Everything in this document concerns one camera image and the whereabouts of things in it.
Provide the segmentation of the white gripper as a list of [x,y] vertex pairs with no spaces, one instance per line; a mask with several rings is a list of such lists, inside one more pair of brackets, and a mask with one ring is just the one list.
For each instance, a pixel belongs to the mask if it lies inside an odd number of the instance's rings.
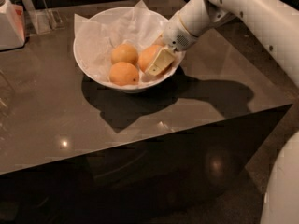
[[145,74],[151,77],[159,76],[175,60],[173,50],[185,51],[190,48],[197,42],[198,32],[198,18],[194,14],[176,12],[166,23],[163,33],[153,42],[154,45],[162,47],[153,55]]

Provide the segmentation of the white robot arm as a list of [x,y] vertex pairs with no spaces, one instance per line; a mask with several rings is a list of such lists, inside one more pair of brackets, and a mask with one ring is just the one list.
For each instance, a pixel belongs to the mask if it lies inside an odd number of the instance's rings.
[[156,77],[177,51],[185,51],[207,30],[238,17],[292,82],[299,85],[299,13],[279,0],[190,0],[167,22],[145,73]]

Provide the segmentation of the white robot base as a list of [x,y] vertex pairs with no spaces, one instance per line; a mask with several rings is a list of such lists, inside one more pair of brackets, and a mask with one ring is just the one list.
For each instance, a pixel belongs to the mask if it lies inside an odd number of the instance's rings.
[[299,132],[278,153],[264,195],[260,224],[299,224]]

